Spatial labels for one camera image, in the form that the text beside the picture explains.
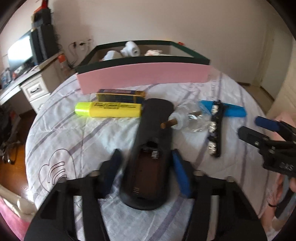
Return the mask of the person's right hand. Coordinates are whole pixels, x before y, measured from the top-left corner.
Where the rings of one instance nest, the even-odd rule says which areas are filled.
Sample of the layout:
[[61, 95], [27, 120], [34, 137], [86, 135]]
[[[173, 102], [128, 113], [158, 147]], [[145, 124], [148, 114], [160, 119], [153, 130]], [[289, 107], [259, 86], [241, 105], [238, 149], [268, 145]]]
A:
[[280, 202], [284, 199], [288, 190], [291, 190], [293, 193], [295, 193], [295, 178], [294, 177], [290, 178], [286, 175], [278, 174], [277, 180], [276, 180], [277, 202]]

